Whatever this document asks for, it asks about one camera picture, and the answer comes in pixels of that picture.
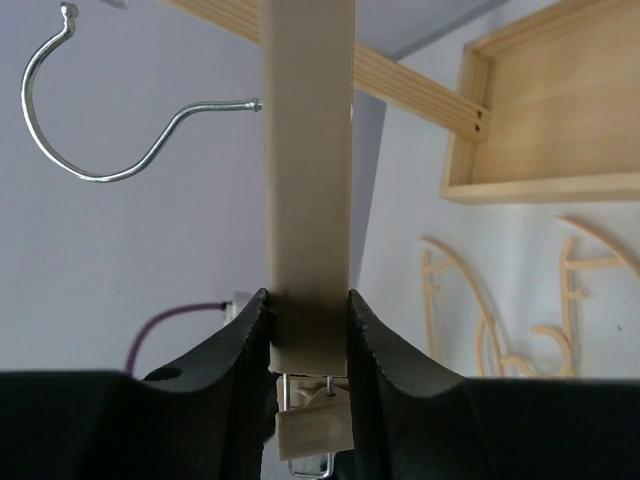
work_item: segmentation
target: wooden frame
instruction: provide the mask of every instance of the wooden frame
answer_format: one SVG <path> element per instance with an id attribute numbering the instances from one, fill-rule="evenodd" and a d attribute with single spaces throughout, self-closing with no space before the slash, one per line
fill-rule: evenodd
<path id="1" fill-rule="evenodd" d="M 637 0 L 564 0 L 469 44 L 458 93 L 491 131 L 451 134 L 442 197 L 640 199 L 638 24 Z"/>

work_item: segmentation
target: beige plastic strip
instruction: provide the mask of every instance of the beige plastic strip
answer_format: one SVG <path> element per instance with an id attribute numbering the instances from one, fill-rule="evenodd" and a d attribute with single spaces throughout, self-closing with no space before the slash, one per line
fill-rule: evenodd
<path id="1" fill-rule="evenodd" d="M 276 372 L 346 376 L 353 0 L 261 0 Z"/>

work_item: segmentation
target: wooden cutout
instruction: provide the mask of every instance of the wooden cutout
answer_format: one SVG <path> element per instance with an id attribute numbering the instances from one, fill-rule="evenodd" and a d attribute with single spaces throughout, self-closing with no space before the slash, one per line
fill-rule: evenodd
<path id="1" fill-rule="evenodd" d="M 562 355 L 562 365 L 560 368 L 552 374 L 540 374 L 534 370 L 529 362 L 522 355 L 502 355 L 500 352 L 500 345 L 498 343 L 498 337 L 495 327 L 495 321 L 491 316 L 488 306 L 482 294 L 478 283 L 475 281 L 469 267 L 445 244 L 436 240 L 431 240 L 426 237 L 422 237 L 421 240 L 430 243 L 437 249 L 439 249 L 448 259 L 448 262 L 441 262 L 438 264 L 429 265 L 430 253 L 425 250 L 421 258 L 421 271 L 423 280 L 423 295 L 425 302 L 425 316 L 427 320 L 427 332 L 429 335 L 429 349 L 432 350 L 431 345 L 435 345 L 435 321 L 433 314 L 433 299 L 432 295 L 435 292 L 433 285 L 430 283 L 429 274 L 447 268 L 449 266 L 457 267 L 466 278 L 467 282 L 471 286 L 474 296 L 480 305 L 481 316 L 476 328 L 475 334 L 475 362 L 478 372 L 481 376 L 486 376 L 487 372 L 484 367 L 484 335 L 485 330 L 489 332 L 489 338 L 491 346 L 494 351 L 494 355 L 498 364 L 501 367 L 515 366 L 524 375 L 532 378 L 549 378 L 549 377 L 571 377 L 575 375 L 575 358 L 573 353 L 574 347 L 574 301 L 582 300 L 586 298 L 586 294 L 583 290 L 573 287 L 572 273 L 579 270 L 586 269 L 602 269 L 602 268 L 615 268 L 620 266 L 627 266 L 635 275 L 636 279 L 640 282 L 640 263 L 631 255 L 621 244 L 613 240 L 596 227 L 589 225 L 581 220 L 572 217 L 558 216 L 559 219 L 570 223 L 571 225 L 589 233 L 602 243 L 604 243 L 614 253 L 614 256 L 607 256 L 601 258 L 592 258 L 585 260 L 575 260 L 572 258 L 573 248 L 575 246 L 575 238 L 568 238 L 561 251 L 560 256 L 560 292 L 562 302 L 562 328 L 557 328 L 549 325 L 534 325 L 531 328 L 531 333 L 534 335 L 545 335 L 554 340 Z M 504 370 L 498 371 L 499 376 L 504 375 Z"/>
<path id="2" fill-rule="evenodd" d="M 453 251 L 453 249 L 451 249 L 448 245 L 439 242 L 438 240 L 434 240 L 432 238 L 428 238 L 428 237 L 420 237 L 420 240 L 429 243 L 430 245 L 432 245 L 433 247 L 437 248 L 438 250 L 440 250 L 440 252 L 442 252 L 442 254 L 444 256 L 447 257 L 447 259 L 449 260 L 449 262 L 446 262 L 445 264 L 438 264 L 438 265 L 444 265 L 444 266 L 439 266 L 438 270 L 441 270 L 442 268 L 446 268 L 448 266 L 454 266 L 455 268 L 457 268 L 460 273 L 462 273 L 462 275 L 464 276 L 464 278 L 466 279 L 467 283 L 469 284 L 469 286 L 471 287 L 471 291 L 473 292 L 473 296 L 476 299 L 476 302 L 478 302 L 478 306 L 480 307 L 480 321 L 478 323 L 478 328 L 476 330 L 476 341 L 475 341 L 475 358 L 476 358 L 476 368 L 478 369 L 478 373 L 481 376 L 486 376 L 486 370 L 484 368 L 484 362 L 482 361 L 483 357 L 484 357 L 484 342 L 482 341 L 482 339 L 484 338 L 484 330 L 486 329 L 489 332 L 489 342 L 491 344 L 491 348 L 493 349 L 493 353 L 495 355 L 496 358 L 496 369 L 497 369 L 497 376 L 499 377 L 504 377 L 504 366 L 502 365 L 502 363 L 500 362 L 500 359 L 502 358 L 502 352 L 500 349 L 500 342 L 498 340 L 498 333 L 496 331 L 496 327 L 495 327 L 495 320 L 493 318 L 493 315 L 491 314 L 491 310 L 489 309 L 489 305 L 487 304 L 487 302 L 485 301 L 484 297 L 482 296 L 482 290 L 480 289 L 480 284 L 476 281 L 476 279 L 473 277 L 473 274 L 471 273 L 471 269 L 468 267 L 468 265 L 458 256 L 458 254 L 456 252 Z M 429 268 L 430 267 L 434 267 L 434 265 L 427 265 L 429 256 L 425 256 L 423 254 L 422 257 L 422 269 L 423 272 L 426 269 L 427 272 L 429 272 Z M 428 278 L 425 280 L 425 277 L 428 277 L 428 273 L 424 274 L 423 273 L 423 287 L 425 285 L 429 285 L 429 280 Z M 423 289 L 423 292 L 427 291 L 427 295 L 426 297 L 429 297 L 428 300 L 425 299 L 425 305 L 429 305 L 430 308 L 432 308 L 433 302 L 431 299 L 431 295 L 432 295 L 432 291 L 429 289 Z M 430 334 L 430 338 L 433 338 L 433 340 L 429 339 L 429 344 L 431 345 L 431 343 L 433 343 L 435 345 L 435 326 L 433 325 L 433 315 L 427 315 L 427 322 L 431 322 L 431 328 L 429 328 L 429 323 L 427 323 L 427 331 L 429 332 L 429 330 L 431 330 L 433 332 L 433 334 Z"/>
<path id="3" fill-rule="evenodd" d="M 584 230 L 588 234 L 592 235 L 593 237 L 597 238 L 602 243 L 604 243 L 615 254 L 616 258 L 620 262 L 619 265 L 624 264 L 627 267 L 629 267 L 629 269 L 633 272 L 633 274 L 638 279 L 638 282 L 640 282 L 640 263 L 638 263 L 638 261 L 634 258 L 634 256 L 631 255 L 631 253 L 629 253 L 627 249 L 624 248 L 619 242 L 615 241 L 612 237 L 605 234 L 603 231 L 599 230 L 593 225 L 589 225 L 588 223 L 582 220 L 578 220 L 577 218 L 563 216 L 563 215 L 557 215 L 557 218 L 573 225 L 574 227 L 579 228 L 580 230 Z"/>

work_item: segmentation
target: white wall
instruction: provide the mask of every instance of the white wall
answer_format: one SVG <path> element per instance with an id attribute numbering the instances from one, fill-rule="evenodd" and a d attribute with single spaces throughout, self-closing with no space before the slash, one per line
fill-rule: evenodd
<path id="1" fill-rule="evenodd" d="M 548 5 L 512 0 L 407 58 L 408 67 L 454 89 L 463 45 Z M 640 257 L 640 204 L 462 206 L 439 198 L 448 132 L 388 107 L 380 147 L 360 290 L 374 311 L 426 352 L 419 271 L 429 235 L 453 247 L 482 281 L 509 351 L 534 355 L 541 370 L 560 363 L 551 340 L 532 337 L 536 323 L 560 326 L 558 261 L 564 240 L 585 241 L 580 257 L 607 251 L 555 214 L 571 214 L 602 227 Z M 625 269 L 578 274 L 591 297 L 579 306 L 577 349 L 583 376 L 640 375 L 640 284 Z M 443 364 L 474 375 L 473 335 L 478 308 L 461 276 L 438 274 L 438 343 Z"/>
<path id="2" fill-rule="evenodd" d="M 141 324 L 266 282 L 262 123 L 187 120 L 143 174 L 81 182 L 31 140 L 20 109 L 28 58 L 62 27 L 59 2 L 0 15 L 0 368 L 122 368 Z M 259 95 L 260 52 L 159 2 L 79 1 L 77 33 L 42 67 L 35 103 L 70 160 L 107 172 L 137 160 L 183 105 Z M 219 314 L 158 327 L 137 372 L 215 332 Z"/>

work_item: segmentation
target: metal wire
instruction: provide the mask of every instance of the metal wire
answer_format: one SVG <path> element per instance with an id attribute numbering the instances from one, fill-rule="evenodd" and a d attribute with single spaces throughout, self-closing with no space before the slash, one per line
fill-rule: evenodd
<path id="1" fill-rule="evenodd" d="M 36 79 L 38 69 L 42 66 L 47 57 L 60 45 L 69 40 L 76 31 L 75 19 L 78 16 L 78 7 L 72 3 L 63 2 L 60 4 L 60 11 L 64 18 L 64 27 L 62 31 L 47 42 L 45 42 L 31 57 L 27 68 L 22 76 L 22 87 L 20 90 L 20 99 L 22 103 L 22 113 L 27 122 L 29 132 L 34 141 L 42 150 L 42 152 L 56 165 L 65 169 L 67 172 L 75 175 L 81 180 L 94 183 L 110 183 L 124 180 L 132 177 L 147 168 L 156 158 L 158 153 L 165 146 L 171 135 L 176 131 L 180 124 L 191 115 L 201 112 L 230 112 L 251 110 L 258 112 L 262 110 L 262 102 L 257 98 L 248 100 L 224 101 L 224 102 L 198 102 L 192 103 L 182 108 L 174 115 L 165 129 L 162 131 L 157 140 L 151 145 L 147 153 L 134 163 L 132 166 L 115 173 L 96 174 L 83 170 L 73 163 L 65 159 L 58 153 L 48 142 L 36 117 L 35 107 L 33 105 L 33 84 Z"/>

